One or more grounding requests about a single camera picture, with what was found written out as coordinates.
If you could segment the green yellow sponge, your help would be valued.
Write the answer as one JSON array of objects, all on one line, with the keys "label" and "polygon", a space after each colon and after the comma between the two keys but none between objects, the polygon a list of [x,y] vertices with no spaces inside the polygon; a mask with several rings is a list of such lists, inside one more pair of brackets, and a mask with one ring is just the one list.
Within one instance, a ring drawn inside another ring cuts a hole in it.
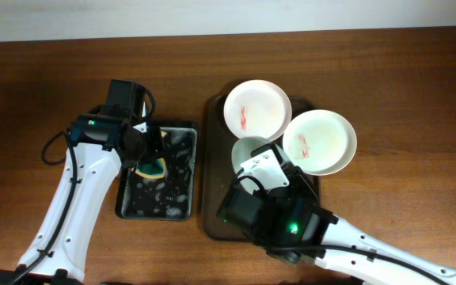
[{"label": "green yellow sponge", "polygon": [[166,172],[167,168],[164,158],[159,158],[156,161],[138,165],[135,170],[135,174],[151,180],[164,178]]}]

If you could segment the large brown serving tray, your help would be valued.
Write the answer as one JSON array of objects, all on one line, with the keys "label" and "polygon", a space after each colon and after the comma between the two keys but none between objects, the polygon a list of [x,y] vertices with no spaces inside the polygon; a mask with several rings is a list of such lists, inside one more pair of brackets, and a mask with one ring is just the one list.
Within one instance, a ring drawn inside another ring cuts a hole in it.
[{"label": "large brown serving tray", "polygon": [[226,126],[223,108],[226,97],[212,97],[207,104],[203,126],[203,197],[201,205],[203,232],[215,241],[247,242],[248,239],[235,226],[216,216],[235,171],[231,163],[231,151],[238,138]]}]

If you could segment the white plate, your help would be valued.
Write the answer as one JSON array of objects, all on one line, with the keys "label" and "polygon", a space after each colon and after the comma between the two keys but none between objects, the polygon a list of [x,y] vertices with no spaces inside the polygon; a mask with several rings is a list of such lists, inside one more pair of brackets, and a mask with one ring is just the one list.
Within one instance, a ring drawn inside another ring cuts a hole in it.
[{"label": "white plate", "polygon": [[288,95],[276,84],[249,80],[234,87],[225,99],[223,118],[237,138],[279,138],[291,121]]},{"label": "white plate", "polygon": [[256,178],[263,188],[272,189],[287,187],[290,182],[283,167],[290,158],[277,144],[261,137],[244,137],[233,146],[231,161],[238,177]]},{"label": "white plate", "polygon": [[325,176],[341,171],[357,150],[354,127],[342,115],[311,110],[296,116],[283,133],[282,148],[304,173]]}]

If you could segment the white plate front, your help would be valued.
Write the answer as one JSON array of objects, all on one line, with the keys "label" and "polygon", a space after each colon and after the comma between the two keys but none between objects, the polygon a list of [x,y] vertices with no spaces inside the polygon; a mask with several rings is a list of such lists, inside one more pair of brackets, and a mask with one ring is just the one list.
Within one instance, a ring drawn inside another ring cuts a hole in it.
[{"label": "white plate front", "polygon": [[256,178],[263,188],[272,189],[287,187],[290,182],[283,167],[290,158],[277,144],[261,137],[244,137],[233,146],[231,161],[238,177]]}]

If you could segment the white plate back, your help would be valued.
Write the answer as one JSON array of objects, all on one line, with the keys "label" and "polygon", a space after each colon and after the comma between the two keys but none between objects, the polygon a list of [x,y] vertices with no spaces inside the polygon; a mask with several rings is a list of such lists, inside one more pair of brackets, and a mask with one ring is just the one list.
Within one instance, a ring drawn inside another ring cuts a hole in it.
[{"label": "white plate back", "polygon": [[279,138],[291,121],[288,95],[276,84],[249,80],[234,87],[225,99],[223,118],[237,138]]}]

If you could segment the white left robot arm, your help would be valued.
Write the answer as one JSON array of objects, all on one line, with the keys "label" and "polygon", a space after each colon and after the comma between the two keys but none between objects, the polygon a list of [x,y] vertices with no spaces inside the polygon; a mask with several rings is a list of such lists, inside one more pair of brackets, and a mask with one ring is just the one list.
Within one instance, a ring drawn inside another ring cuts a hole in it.
[{"label": "white left robot arm", "polygon": [[63,174],[42,225],[0,284],[81,284],[101,205],[122,169],[147,158],[146,116],[79,116],[62,136]]}]

